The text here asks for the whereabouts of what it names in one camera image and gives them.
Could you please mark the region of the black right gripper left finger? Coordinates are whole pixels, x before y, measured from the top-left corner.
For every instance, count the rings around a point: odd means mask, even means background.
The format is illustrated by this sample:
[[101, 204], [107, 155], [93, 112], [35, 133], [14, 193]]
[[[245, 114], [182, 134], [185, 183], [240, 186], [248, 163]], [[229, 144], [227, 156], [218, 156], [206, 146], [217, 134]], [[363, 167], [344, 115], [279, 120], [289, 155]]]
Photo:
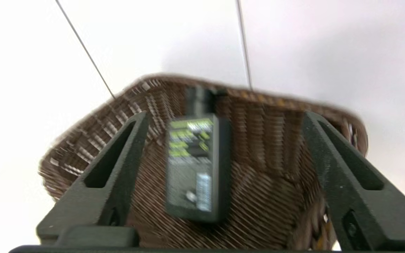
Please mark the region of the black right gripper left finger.
[[125, 227], [148, 132], [146, 112], [131, 117], [37, 226], [41, 245], [132, 247]]

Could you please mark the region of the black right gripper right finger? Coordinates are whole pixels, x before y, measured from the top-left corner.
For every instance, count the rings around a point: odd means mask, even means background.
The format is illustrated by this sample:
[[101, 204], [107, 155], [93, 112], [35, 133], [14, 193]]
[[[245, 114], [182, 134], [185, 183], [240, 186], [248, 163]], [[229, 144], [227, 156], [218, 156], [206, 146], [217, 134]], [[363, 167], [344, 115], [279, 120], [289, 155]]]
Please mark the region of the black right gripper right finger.
[[405, 250], [405, 195], [322, 116], [302, 133], [342, 250]]

